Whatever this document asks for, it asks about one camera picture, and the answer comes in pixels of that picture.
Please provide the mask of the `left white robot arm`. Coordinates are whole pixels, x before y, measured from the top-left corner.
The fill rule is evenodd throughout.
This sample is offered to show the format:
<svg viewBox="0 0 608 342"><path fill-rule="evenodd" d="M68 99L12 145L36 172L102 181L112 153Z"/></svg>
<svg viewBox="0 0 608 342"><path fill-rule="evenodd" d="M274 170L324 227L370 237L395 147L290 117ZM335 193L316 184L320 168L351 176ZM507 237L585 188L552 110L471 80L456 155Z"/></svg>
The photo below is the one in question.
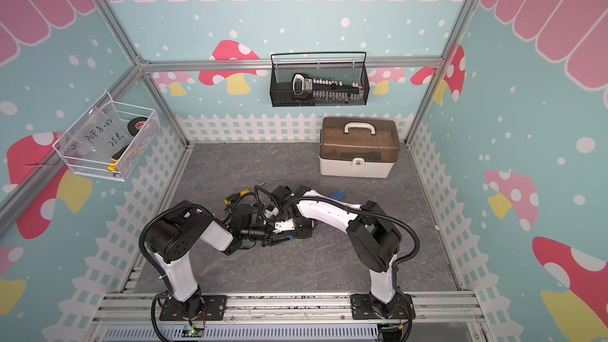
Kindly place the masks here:
<svg viewBox="0 0 608 342"><path fill-rule="evenodd" d="M274 227L253 222L254 207L239 204L231 221L223 223L205 207L183 200L158 214L139 236L142 255L160 274L171 300L193 301L200 285L196 281L190 251L204 242L226 255L240 250L245 241L268 241Z"/></svg>

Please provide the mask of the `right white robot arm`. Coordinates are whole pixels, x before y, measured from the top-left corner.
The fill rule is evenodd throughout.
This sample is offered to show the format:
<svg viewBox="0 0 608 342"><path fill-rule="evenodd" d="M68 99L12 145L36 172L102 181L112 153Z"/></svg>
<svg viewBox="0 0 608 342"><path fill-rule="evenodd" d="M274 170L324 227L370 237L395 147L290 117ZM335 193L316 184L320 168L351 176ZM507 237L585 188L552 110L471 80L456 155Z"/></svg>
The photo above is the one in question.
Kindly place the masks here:
<svg viewBox="0 0 608 342"><path fill-rule="evenodd" d="M395 304L394 264L402 241L400 220L322 196L314 190L302 196L291 194L281 205L281 212L295 222L317 220L345 233L359 261L370 271L370 296L386 308Z"/></svg>

